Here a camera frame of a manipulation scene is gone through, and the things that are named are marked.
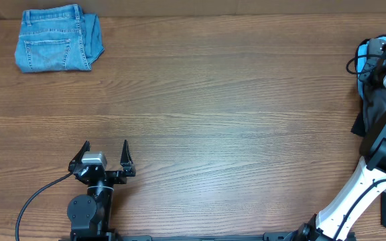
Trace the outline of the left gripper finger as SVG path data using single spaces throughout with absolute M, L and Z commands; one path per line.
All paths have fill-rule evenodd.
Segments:
M 81 147 L 79 152 L 77 152 L 77 154 L 73 157 L 71 162 L 69 162 L 68 166 L 69 167 L 74 167 L 76 164 L 81 163 L 82 162 L 82 158 L 83 158 L 84 154 L 87 151 L 90 151 L 90 142 L 89 141 L 85 141 L 84 142 L 83 146 Z
M 124 171 L 134 171 L 134 163 L 131 158 L 129 144 L 127 140 L 124 140 L 123 143 L 120 165 L 122 166 Z

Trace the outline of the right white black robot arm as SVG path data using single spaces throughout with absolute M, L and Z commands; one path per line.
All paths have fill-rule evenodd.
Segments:
M 363 138 L 359 163 L 338 195 L 309 222 L 293 232 L 264 234 L 264 240 L 354 240 L 353 224 L 377 197 L 386 227 L 386 35 L 363 41 L 351 61 L 362 100 L 351 129 Z

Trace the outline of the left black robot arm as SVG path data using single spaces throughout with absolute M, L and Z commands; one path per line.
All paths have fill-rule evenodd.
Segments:
M 110 227 L 111 207 L 115 185 L 126 184 L 128 177 L 136 175 L 124 141 L 120 170 L 107 170 L 107 159 L 101 151 L 92 152 L 86 141 L 68 166 L 75 179 L 87 186 L 87 193 L 74 197 L 67 207 L 71 222 L 71 240 L 120 240 L 118 232 Z

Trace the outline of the grey shorts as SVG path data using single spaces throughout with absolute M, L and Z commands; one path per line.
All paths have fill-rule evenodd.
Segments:
M 363 86 L 363 121 L 366 133 L 386 111 L 386 89 Z

